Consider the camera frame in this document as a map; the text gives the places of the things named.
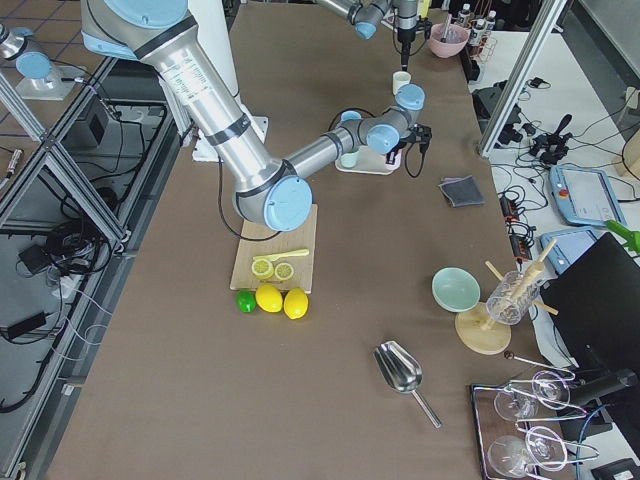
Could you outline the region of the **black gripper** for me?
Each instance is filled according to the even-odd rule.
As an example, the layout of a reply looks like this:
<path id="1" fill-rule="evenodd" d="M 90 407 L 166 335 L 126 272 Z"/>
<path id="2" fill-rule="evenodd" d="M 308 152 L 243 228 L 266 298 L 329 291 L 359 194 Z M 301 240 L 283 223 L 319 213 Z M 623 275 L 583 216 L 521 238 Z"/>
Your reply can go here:
<path id="1" fill-rule="evenodd" d="M 398 29 L 398 41 L 400 42 L 401 70 L 407 71 L 411 56 L 411 45 L 414 41 L 414 29 Z"/>
<path id="2" fill-rule="evenodd" d="M 394 152 L 397 153 L 405 147 L 412 148 L 414 145 L 419 146 L 419 151 L 422 155 L 425 155 L 432 138 L 431 128 L 422 124 L 415 124 L 409 130 L 408 133 L 400 139 Z"/>

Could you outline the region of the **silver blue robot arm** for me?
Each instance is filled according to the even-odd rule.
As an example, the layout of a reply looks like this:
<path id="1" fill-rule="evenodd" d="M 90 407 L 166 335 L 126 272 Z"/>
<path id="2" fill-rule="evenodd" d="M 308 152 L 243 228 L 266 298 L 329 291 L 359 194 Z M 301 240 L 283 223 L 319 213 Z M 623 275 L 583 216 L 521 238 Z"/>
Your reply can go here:
<path id="1" fill-rule="evenodd" d="M 239 94 L 228 36 L 213 31 L 222 25 L 224 17 L 220 1 L 100 1 L 98 4 L 110 8 L 124 21 L 147 30 L 169 28 L 184 14 L 191 13 L 200 27 L 200 44 L 227 87 L 234 95 Z M 321 1 L 319 4 L 344 18 L 356 34 L 366 40 L 373 37 L 384 18 L 391 16 L 391 29 L 396 35 L 394 47 L 400 54 L 402 72 L 408 71 L 417 33 L 422 31 L 428 35 L 431 29 L 426 18 L 427 1 Z M 94 19 L 94 10 L 90 9 L 88 15 L 92 20 L 81 30 L 86 48 L 118 59 L 137 59 L 124 41 L 108 33 Z M 78 66 L 54 66 L 36 42 L 34 33 L 22 27 L 1 27 L 1 58 L 14 63 L 23 76 L 19 93 L 25 99 L 62 100 L 70 91 L 63 84 L 76 81 L 81 73 Z"/>
<path id="2" fill-rule="evenodd" d="M 392 151 L 421 113 L 426 94 L 402 86 L 382 115 L 350 118 L 285 159 L 270 155 L 200 45 L 198 23 L 185 1 L 84 1 L 85 47 L 153 67 L 176 95 L 207 143 L 236 179 L 234 205 L 246 220 L 292 231 L 312 207 L 308 176 L 363 145 Z"/>

